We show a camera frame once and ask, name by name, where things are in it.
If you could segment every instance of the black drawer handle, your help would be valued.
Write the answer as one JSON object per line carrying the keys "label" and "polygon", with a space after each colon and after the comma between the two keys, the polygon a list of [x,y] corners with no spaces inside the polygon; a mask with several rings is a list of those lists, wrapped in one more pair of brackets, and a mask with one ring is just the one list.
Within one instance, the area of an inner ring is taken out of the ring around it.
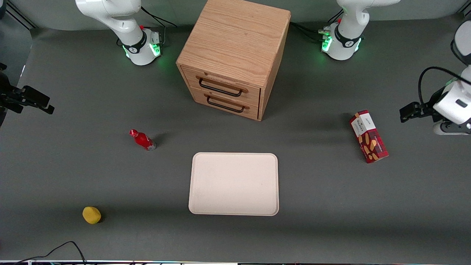
{"label": "black drawer handle", "polygon": [[211,102],[211,101],[209,101],[209,99],[211,97],[210,96],[207,96],[207,97],[208,98],[206,99],[206,101],[208,102],[209,105],[213,105],[213,106],[216,106],[216,107],[219,107],[219,108],[224,108],[224,109],[234,111],[234,112],[237,112],[237,113],[242,113],[244,111],[244,108],[245,108],[244,106],[242,106],[242,109],[229,108],[229,107],[223,106],[221,104]]}
{"label": "black drawer handle", "polygon": [[240,95],[242,95],[242,89],[239,90],[239,93],[237,94],[234,94],[234,93],[231,93],[231,92],[227,92],[227,91],[224,91],[224,90],[221,90],[221,89],[217,89],[215,87],[212,87],[212,86],[208,86],[208,85],[205,85],[205,84],[202,84],[201,82],[203,82],[203,78],[200,78],[200,86],[201,87],[204,87],[204,88],[207,88],[209,90],[212,90],[212,91],[216,91],[216,92],[219,92],[219,93],[223,93],[223,94],[226,94],[226,95],[229,95],[229,96],[233,96],[233,97],[239,97]]}

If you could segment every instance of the black cable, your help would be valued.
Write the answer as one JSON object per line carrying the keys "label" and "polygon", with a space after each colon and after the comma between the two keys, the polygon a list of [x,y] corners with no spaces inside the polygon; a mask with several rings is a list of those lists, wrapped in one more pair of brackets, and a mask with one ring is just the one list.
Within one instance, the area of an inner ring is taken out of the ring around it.
{"label": "black cable", "polygon": [[310,38],[311,40],[313,40],[313,41],[319,41],[318,39],[314,39],[313,37],[311,37],[311,36],[309,36],[307,33],[305,33],[305,32],[303,31],[303,29],[300,28],[297,24],[294,23],[294,24],[291,24],[291,25],[293,25],[295,28],[297,28],[299,31],[301,31],[301,33],[303,33],[306,37]]}
{"label": "black cable", "polygon": [[178,28],[178,26],[175,25],[175,24],[173,24],[172,22],[170,22],[170,21],[168,21],[168,20],[165,20],[165,19],[163,19],[163,18],[157,17],[157,16],[155,16],[155,15],[152,15],[152,14],[149,13],[149,11],[147,11],[145,8],[141,7],[141,9],[142,9],[142,11],[146,12],[146,13],[147,13],[148,15],[150,15],[151,17],[153,17],[153,18],[158,18],[158,19],[160,19],[160,20],[162,20],[162,21],[165,21],[165,22],[167,22],[168,24],[172,24],[172,25],[174,25],[175,27]]}
{"label": "black cable", "polygon": [[465,61],[463,61],[463,59],[461,58],[461,56],[459,56],[457,53],[456,53],[456,50],[455,50],[455,40],[452,40],[451,43],[450,43],[450,49],[451,49],[451,52],[454,54],[454,56],[456,58],[458,58],[458,60],[460,60],[462,63],[464,63],[465,65],[468,65]]}
{"label": "black cable", "polygon": [[335,22],[341,15],[343,15],[343,11],[342,11],[340,14],[338,14],[338,15],[333,19],[332,22]]}
{"label": "black cable", "polygon": [[160,22],[160,20],[158,20],[156,17],[154,16],[151,16],[151,18],[153,18],[155,21],[157,21],[158,23],[160,23],[160,25],[162,25],[162,27],[166,27],[162,22]]}
{"label": "black cable", "polygon": [[298,23],[294,23],[294,22],[290,22],[291,25],[295,26],[295,27],[298,27],[300,29],[303,29],[305,31],[309,31],[309,32],[314,32],[314,33],[317,33],[317,30],[313,30],[313,29],[310,29],[310,28],[306,28],[305,26],[302,26]]}
{"label": "black cable", "polygon": [[67,244],[67,243],[72,243],[72,244],[77,248],[77,250],[78,250],[79,253],[80,253],[80,257],[82,258],[83,263],[86,263],[85,258],[83,257],[82,251],[80,250],[79,246],[77,246],[77,244],[76,244],[74,241],[67,241],[66,243],[64,243],[64,244],[62,244],[62,245],[56,247],[55,249],[51,250],[51,251],[50,251],[48,254],[46,254],[45,256],[29,257],[29,258],[26,258],[26,259],[24,259],[24,260],[20,260],[20,261],[18,261],[18,262],[15,262],[13,265],[16,265],[16,264],[19,264],[19,263],[22,263],[22,262],[25,262],[25,261],[28,261],[28,260],[32,260],[32,259],[45,258],[45,257],[49,256],[52,252],[54,252],[54,250],[56,250],[56,249],[62,247],[63,245],[65,245],[65,244]]}
{"label": "black cable", "polygon": [[424,71],[422,71],[422,73],[420,74],[420,77],[419,77],[419,86],[417,88],[418,92],[419,92],[419,100],[420,100],[420,104],[423,105],[423,98],[422,98],[422,79],[423,79],[423,75],[429,71],[429,70],[432,70],[432,69],[436,69],[436,70],[440,70],[442,72],[445,72],[453,77],[456,77],[458,80],[461,80],[465,83],[467,83],[468,85],[471,85],[471,81],[469,80],[466,80],[464,78],[462,78],[461,76],[453,73],[452,71],[448,70],[448,69],[445,69],[445,68],[441,68],[441,67],[438,67],[438,66],[430,66],[428,68],[426,68]]}
{"label": "black cable", "polygon": [[327,20],[327,23],[329,23],[332,19],[333,21],[335,21],[334,17],[339,17],[342,14],[342,12],[343,12],[343,8],[337,14],[335,14],[333,17]]}

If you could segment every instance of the green led light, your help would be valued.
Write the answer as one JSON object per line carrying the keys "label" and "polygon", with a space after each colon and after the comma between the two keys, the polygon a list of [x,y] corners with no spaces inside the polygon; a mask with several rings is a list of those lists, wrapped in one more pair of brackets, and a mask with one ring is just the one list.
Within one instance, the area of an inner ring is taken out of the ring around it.
{"label": "green led light", "polygon": [[361,38],[358,40],[358,44],[357,44],[357,47],[355,48],[355,51],[358,50],[359,46],[360,46],[360,42],[361,42]]}
{"label": "green led light", "polygon": [[332,43],[332,37],[329,36],[327,40],[324,41],[324,44],[322,44],[322,50],[327,52],[330,48],[331,43]]}
{"label": "green led light", "polygon": [[128,58],[129,58],[128,51],[126,50],[126,48],[124,47],[124,45],[122,46],[122,48],[123,48],[124,52],[126,53],[126,57],[128,57]]}
{"label": "green led light", "polygon": [[149,46],[155,57],[160,55],[160,45],[149,43]]}

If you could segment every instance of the bottle cap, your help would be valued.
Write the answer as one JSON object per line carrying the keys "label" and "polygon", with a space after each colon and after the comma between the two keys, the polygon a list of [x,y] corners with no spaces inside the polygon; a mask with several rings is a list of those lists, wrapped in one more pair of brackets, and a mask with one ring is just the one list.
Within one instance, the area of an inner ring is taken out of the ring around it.
{"label": "bottle cap", "polygon": [[136,130],[134,130],[134,129],[132,129],[132,130],[129,131],[129,135],[132,136],[132,137],[137,137],[138,134],[139,134],[139,132],[136,131]]}

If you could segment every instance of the drawer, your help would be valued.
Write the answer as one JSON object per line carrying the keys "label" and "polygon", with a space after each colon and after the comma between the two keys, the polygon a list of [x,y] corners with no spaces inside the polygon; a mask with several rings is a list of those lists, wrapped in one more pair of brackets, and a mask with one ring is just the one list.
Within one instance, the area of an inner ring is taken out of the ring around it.
{"label": "drawer", "polygon": [[257,120],[259,108],[256,106],[210,95],[209,93],[196,88],[190,88],[190,92],[193,99],[200,104]]}
{"label": "drawer", "polygon": [[224,80],[223,78],[183,66],[181,69],[188,84],[193,88],[200,89],[211,96],[214,95],[223,99],[248,103],[253,106],[259,105],[259,88]]}

